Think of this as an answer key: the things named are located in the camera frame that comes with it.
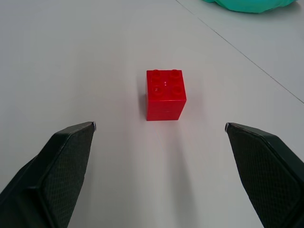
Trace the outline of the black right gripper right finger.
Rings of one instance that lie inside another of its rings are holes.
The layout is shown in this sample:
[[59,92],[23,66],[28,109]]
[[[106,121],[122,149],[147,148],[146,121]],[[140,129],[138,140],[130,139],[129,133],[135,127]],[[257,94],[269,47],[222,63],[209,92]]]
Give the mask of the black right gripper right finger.
[[242,185],[265,228],[304,226],[304,163],[276,135],[227,123]]

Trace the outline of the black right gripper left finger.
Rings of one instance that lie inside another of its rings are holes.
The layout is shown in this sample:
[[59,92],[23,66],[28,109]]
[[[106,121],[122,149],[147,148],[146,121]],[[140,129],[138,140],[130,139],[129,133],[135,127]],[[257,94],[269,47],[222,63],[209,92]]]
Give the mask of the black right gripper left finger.
[[95,122],[48,140],[0,194],[2,228],[66,228],[84,183]]

